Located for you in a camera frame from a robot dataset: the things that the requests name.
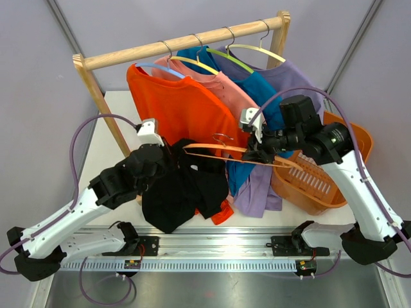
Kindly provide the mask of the black t-shirt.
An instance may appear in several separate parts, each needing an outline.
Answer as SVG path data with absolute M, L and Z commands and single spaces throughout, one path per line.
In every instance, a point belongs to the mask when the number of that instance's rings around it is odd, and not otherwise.
M 177 168 L 156 180 L 142 196 L 145 220 L 166 234 L 196 213 L 212 219 L 216 225 L 233 214 L 227 201 L 225 162 L 211 158 L 211 152 L 204 148 L 192 149 L 194 154 L 187 154 L 183 147 L 194 143 L 191 139 L 181 139 L 171 146 Z

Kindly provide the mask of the orange plastic hanger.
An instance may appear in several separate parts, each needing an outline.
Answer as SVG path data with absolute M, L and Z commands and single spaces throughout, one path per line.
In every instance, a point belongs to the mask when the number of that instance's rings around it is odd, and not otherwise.
M 207 143 L 191 143 L 186 146 L 183 146 L 182 149 L 184 152 L 188 155 L 193 155 L 193 156 L 199 156 L 199 157 L 205 157 L 205 158 L 213 158 L 213 159 L 218 159 L 218 160 L 226 160 L 226 161 L 233 161 L 233 162 L 240 162 L 240 163 L 248 163 L 248 164 L 254 164 L 254 165 L 266 165 L 266 166 L 272 166 L 272 167 L 277 167 L 277 168 L 287 168 L 287 169 L 292 169 L 295 168 L 299 171 L 302 171 L 303 168 L 296 164 L 295 162 L 285 159 L 280 156 L 275 156 L 273 162 L 257 162 L 257 161 L 249 161 L 249 160 L 239 160 L 235 158 L 229 158 L 229 157 L 219 157 L 219 156 L 210 156 L 210 155 L 203 155 L 199 153 L 192 153 L 189 152 L 189 149 L 207 149 L 207 150 L 220 150 L 223 153 L 226 152 L 238 152 L 238 153 L 246 153 L 247 149 L 246 148 L 239 148 L 235 146 L 228 146 L 225 143 L 223 143 L 221 140 L 217 139 L 219 144 L 207 144 Z

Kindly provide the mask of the pink t-shirt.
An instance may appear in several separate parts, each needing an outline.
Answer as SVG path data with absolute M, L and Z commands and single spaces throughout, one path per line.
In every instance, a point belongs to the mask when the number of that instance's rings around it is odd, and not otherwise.
M 164 56 L 155 61 L 157 65 L 169 66 L 170 69 L 177 71 L 184 76 L 190 76 L 199 82 L 203 87 L 212 92 L 225 106 L 228 107 L 235 118 L 236 124 L 239 123 L 242 110 L 256 108 L 258 105 L 252 98 L 244 92 L 238 85 L 230 80 L 224 73 L 217 75 L 209 73 L 198 73 L 188 67 L 188 64 L 179 60 L 167 60 Z M 245 201 L 237 200 L 238 195 L 245 191 L 249 182 L 249 175 L 254 164 L 227 161 L 226 168 L 229 176 L 229 189 L 232 194 L 233 204 L 237 207 L 244 207 Z

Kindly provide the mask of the orange t-shirt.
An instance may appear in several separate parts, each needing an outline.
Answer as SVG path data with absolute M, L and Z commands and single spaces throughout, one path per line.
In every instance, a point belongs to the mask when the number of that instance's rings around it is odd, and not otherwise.
M 139 117 L 156 119 L 159 134 L 170 146 L 181 139 L 207 144 L 221 139 L 229 146 L 246 145 L 247 134 L 228 107 L 191 77 L 165 80 L 131 65 L 127 82 Z M 220 150 L 210 152 L 211 156 L 222 156 Z

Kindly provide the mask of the light blue plastic hanger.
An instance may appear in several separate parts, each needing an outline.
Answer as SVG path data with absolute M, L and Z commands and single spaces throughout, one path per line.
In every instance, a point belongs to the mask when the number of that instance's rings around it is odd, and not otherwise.
M 177 71 L 170 68 L 170 60 L 171 60 L 171 57 L 173 56 L 173 51 L 171 50 L 169 45 L 163 40 L 160 40 L 159 42 L 162 42 L 167 47 L 167 49 L 170 53 L 170 56 L 166 60 L 167 66 L 158 65 L 158 64 L 155 64 L 155 63 L 139 62 L 139 63 L 135 64 L 135 67 L 149 67 L 149 68 L 152 68 L 152 69 L 158 69 L 158 70 L 164 71 L 166 73 L 172 74 L 172 75 L 176 76 L 179 79 L 185 78 L 185 76 L 183 74 L 181 74 L 180 72 L 177 72 Z

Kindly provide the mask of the yellow plastic hanger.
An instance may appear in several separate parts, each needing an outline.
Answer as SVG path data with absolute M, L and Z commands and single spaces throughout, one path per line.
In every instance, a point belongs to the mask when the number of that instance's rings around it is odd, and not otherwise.
M 193 64 L 197 67 L 200 67 L 200 68 L 208 71 L 209 73 L 211 73 L 213 75 L 218 75 L 219 71 L 217 71 L 216 69 L 213 69 L 212 67 L 210 67 L 210 66 L 208 66 L 208 65 L 206 65 L 206 64 L 204 64 L 200 61 L 199 54 L 203 50 L 204 45 L 202 43 L 202 40 L 200 39 L 200 37 L 197 34 L 192 33 L 191 35 L 193 35 L 194 37 L 197 38 L 197 40 L 199 41 L 200 46 L 201 46 L 201 48 L 196 53 L 196 60 L 190 59 L 190 58 L 187 58 L 187 57 L 182 57 L 182 56 L 171 56 L 171 57 L 169 57 L 169 60 L 179 60 L 181 62 L 187 62 L 189 64 Z

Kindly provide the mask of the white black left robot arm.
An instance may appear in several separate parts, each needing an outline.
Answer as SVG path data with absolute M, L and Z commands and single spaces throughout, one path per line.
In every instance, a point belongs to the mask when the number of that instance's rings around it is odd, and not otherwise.
M 104 253 L 134 254 L 139 236 L 130 222 L 121 221 L 93 234 L 77 232 L 92 220 L 136 199 L 175 168 L 170 145 L 144 144 L 115 166 L 104 169 L 52 216 L 30 228 L 9 229 L 10 248 L 17 252 L 14 274 L 35 282 L 77 259 Z

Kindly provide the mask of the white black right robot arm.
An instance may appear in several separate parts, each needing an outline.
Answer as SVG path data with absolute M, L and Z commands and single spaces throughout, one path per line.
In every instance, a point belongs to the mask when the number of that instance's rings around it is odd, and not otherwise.
M 312 248 L 343 250 L 358 264 L 378 264 L 403 242 L 410 246 L 410 222 L 395 213 L 371 178 L 348 123 L 324 125 L 311 98 L 296 95 L 283 100 L 284 126 L 271 130 L 263 122 L 262 108 L 246 108 L 240 128 L 250 133 L 242 161 L 271 164 L 279 154 L 300 150 L 334 181 L 351 208 L 355 222 L 322 225 L 307 221 L 292 233 L 292 248 L 306 254 Z

